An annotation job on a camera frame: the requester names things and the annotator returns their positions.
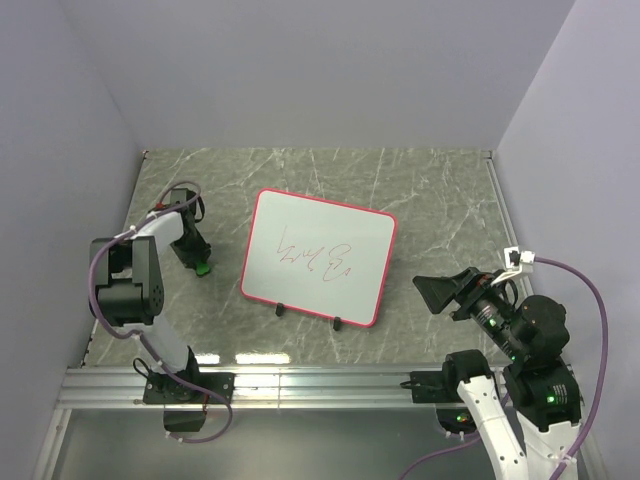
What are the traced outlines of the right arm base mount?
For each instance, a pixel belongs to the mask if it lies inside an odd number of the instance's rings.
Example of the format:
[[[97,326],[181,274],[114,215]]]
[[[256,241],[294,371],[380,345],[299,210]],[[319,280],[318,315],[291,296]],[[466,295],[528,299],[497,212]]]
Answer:
[[[441,371],[412,371],[400,387],[411,392],[413,404],[431,404],[436,420],[446,434],[463,440],[477,433],[476,424],[462,400],[451,390]]]

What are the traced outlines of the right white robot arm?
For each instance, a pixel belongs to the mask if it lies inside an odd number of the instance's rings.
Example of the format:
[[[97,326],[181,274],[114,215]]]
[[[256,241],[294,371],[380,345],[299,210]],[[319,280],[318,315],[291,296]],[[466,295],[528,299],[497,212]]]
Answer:
[[[497,379],[478,350],[450,353],[442,365],[444,393],[461,400],[498,479],[575,479],[572,446],[581,428],[581,394],[561,358],[570,339],[566,310],[555,300],[507,293],[506,270],[474,267],[450,277],[416,276],[413,284],[433,314],[457,304],[455,321],[472,319],[510,360],[502,373],[522,433],[515,434]]]

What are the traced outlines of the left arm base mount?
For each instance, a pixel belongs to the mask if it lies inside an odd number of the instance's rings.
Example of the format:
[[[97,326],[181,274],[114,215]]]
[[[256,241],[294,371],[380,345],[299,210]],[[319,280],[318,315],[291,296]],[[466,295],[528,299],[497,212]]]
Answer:
[[[196,383],[220,395],[227,402],[232,399],[235,375],[229,372],[201,373]],[[222,402],[209,394],[191,390],[176,383],[166,374],[151,372],[146,375],[144,405],[164,407],[163,425],[173,434],[195,434],[205,424],[207,407]]]

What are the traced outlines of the green whiteboard eraser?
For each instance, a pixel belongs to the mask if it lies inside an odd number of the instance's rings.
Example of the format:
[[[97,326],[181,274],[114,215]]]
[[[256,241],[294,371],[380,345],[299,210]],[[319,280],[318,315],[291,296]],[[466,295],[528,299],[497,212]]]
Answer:
[[[194,266],[194,271],[198,277],[204,277],[211,272],[211,267],[207,261],[198,261]]]

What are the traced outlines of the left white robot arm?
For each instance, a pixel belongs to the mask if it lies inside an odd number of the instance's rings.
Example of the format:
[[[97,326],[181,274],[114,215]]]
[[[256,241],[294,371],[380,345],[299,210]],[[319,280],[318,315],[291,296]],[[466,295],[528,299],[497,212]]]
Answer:
[[[161,193],[139,223],[89,247],[92,315],[114,338],[135,339],[150,359],[133,363],[147,369],[143,375],[152,388],[180,402],[196,399],[204,391],[203,379],[193,350],[162,314],[160,254],[170,249],[197,276],[208,274],[211,245],[198,229],[204,215],[200,186],[179,181]]]

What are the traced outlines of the pink framed whiteboard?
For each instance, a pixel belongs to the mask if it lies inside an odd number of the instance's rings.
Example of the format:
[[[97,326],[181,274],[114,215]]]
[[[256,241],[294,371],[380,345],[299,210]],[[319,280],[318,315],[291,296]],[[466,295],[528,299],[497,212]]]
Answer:
[[[262,189],[255,201],[240,291],[248,299],[375,324],[398,222],[394,215]]]

